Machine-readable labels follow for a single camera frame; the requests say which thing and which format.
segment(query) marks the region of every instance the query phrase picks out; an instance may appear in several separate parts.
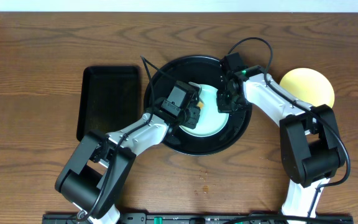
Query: white plate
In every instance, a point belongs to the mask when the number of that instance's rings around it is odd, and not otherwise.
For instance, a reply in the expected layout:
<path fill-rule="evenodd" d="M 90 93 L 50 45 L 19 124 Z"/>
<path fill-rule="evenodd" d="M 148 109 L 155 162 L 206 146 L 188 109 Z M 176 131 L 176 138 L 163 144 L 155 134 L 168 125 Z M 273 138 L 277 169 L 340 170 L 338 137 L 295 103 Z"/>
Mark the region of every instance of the white plate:
<path fill-rule="evenodd" d="M 218 133 L 226 125 L 229 114 L 218 113 L 218 106 L 216 104 L 216 89 L 210 85 L 201 84 L 200 99 L 204 106 L 200 112 L 200 119 L 195 129 L 180 126 L 184 132 L 196 136 L 207 137 Z"/>

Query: white wall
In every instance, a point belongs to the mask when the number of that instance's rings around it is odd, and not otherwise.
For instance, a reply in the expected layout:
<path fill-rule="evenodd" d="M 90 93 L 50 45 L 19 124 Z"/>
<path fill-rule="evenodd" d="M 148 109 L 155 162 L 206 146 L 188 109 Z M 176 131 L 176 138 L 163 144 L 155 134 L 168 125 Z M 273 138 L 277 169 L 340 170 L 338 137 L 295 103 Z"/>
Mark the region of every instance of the white wall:
<path fill-rule="evenodd" d="M 0 0 L 0 11 L 358 12 L 358 0 Z"/>

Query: wooden tabletop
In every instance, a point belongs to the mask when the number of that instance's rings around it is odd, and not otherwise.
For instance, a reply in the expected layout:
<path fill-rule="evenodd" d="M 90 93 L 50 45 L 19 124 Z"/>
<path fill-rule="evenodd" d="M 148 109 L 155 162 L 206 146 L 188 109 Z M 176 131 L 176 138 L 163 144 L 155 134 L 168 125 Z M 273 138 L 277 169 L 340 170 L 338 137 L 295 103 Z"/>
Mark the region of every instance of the wooden tabletop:
<path fill-rule="evenodd" d="M 40 223 L 46 212 L 77 209 L 54 189 L 78 144 L 83 70 L 90 65 L 161 67 L 192 54 L 222 57 L 245 37 L 274 48 L 270 73 L 313 68 L 335 90 L 334 112 L 352 160 L 349 180 L 326 188 L 319 213 L 350 213 L 358 223 L 358 14 L 297 13 L 1 13 L 0 223 Z M 266 65 L 259 42 L 238 48 L 249 65 Z M 147 86 L 142 69 L 142 92 Z M 344 175 L 338 170 L 333 180 Z M 279 211 L 289 178 L 277 126 L 254 107 L 245 134 L 212 156 L 164 145 L 135 161 L 119 208 L 150 213 Z"/>

